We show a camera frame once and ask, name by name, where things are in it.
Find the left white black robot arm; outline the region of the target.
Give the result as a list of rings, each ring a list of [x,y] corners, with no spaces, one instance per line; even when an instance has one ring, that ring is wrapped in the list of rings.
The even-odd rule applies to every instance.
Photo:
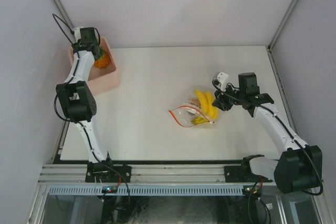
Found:
[[[59,102],[63,115],[56,114],[78,128],[88,151],[89,175],[96,173],[103,182],[109,182],[115,169],[108,165],[109,153],[96,123],[97,104],[87,84],[91,68],[100,56],[100,34],[93,27],[77,27],[73,34],[73,65],[64,83],[56,85],[55,102]]]

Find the pink plastic bin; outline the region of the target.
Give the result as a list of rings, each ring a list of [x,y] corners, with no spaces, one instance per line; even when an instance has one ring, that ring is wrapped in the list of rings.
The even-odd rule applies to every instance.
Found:
[[[114,89],[120,84],[119,68],[116,65],[112,50],[105,37],[101,37],[100,48],[108,54],[110,63],[102,69],[94,65],[91,67],[86,84],[93,96]]]

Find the yellow fake banana bunch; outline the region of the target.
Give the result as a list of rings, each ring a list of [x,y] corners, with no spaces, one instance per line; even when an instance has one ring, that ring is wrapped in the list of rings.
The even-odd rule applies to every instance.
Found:
[[[215,100],[214,94],[208,90],[202,91],[199,89],[194,90],[194,94],[199,100],[203,113],[211,120],[216,121],[219,115],[219,109],[212,105]]]

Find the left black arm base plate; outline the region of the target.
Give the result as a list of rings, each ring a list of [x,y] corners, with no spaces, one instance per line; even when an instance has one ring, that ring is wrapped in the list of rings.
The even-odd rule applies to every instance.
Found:
[[[131,172],[132,167],[128,165],[107,168],[100,163],[89,163],[87,166],[85,182],[117,183],[126,181],[129,183],[131,180]]]

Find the clear zip top bag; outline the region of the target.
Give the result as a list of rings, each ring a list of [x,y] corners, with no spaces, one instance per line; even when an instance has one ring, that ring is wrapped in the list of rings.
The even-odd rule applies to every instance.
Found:
[[[219,119],[218,115],[217,120],[213,121],[203,113],[200,102],[194,94],[194,90],[196,89],[202,91],[208,90],[213,93],[211,90],[203,87],[191,87],[179,96],[172,108],[168,110],[174,121],[183,128],[201,127],[201,125],[208,127],[208,125],[216,124]]]

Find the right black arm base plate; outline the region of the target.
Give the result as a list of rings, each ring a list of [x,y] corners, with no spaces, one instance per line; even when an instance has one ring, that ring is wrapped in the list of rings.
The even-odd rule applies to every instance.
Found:
[[[254,183],[263,179],[264,182],[272,180],[253,174],[249,169],[244,169],[240,165],[224,166],[225,182],[227,183]]]

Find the fake pineapple green crown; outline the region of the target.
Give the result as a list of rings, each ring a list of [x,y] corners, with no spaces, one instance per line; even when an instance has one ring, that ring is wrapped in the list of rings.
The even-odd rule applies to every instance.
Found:
[[[110,55],[104,49],[100,48],[100,56],[94,62],[94,66],[98,69],[104,69],[110,64]]]

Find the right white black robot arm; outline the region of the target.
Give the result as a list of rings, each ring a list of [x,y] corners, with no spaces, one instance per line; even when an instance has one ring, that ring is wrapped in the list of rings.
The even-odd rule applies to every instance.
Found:
[[[262,154],[244,157],[242,178],[249,182],[259,176],[272,180],[283,194],[301,191],[311,196],[322,195],[322,150],[309,145],[282,120],[272,97],[261,93],[255,73],[239,74],[238,87],[227,79],[224,72],[214,75],[212,85],[216,91],[212,105],[221,111],[241,106],[263,127],[280,154],[278,160]]]

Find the aluminium rail frame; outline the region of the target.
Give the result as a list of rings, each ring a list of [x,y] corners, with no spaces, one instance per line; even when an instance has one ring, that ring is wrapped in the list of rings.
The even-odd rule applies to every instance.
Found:
[[[131,165],[123,177],[135,185],[248,185],[252,182],[229,182],[225,164]],[[85,164],[48,164],[42,167],[38,182],[49,185],[83,185],[87,175]]]

